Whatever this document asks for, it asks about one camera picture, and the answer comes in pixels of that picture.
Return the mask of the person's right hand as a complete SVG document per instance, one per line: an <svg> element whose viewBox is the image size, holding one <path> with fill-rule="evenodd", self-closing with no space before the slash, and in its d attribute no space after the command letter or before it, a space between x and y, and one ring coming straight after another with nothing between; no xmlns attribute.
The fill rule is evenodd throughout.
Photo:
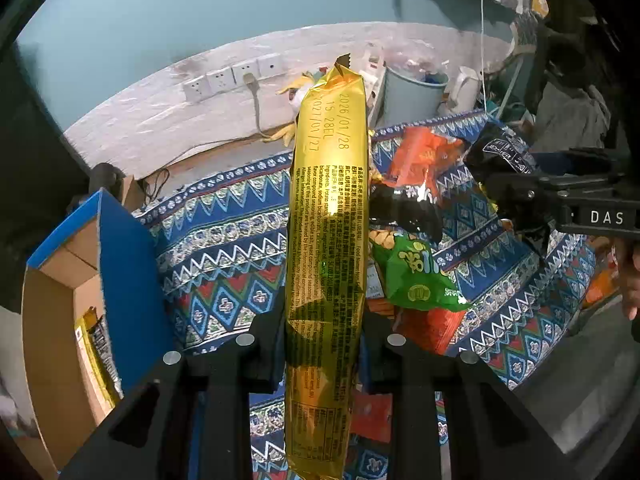
<svg viewBox="0 0 640 480"><path fill-rule="evenodd" d="M615 257L623 295L623 311L629 321L639 314L640 307L640 252L630 240L615 241Z"/></svg>

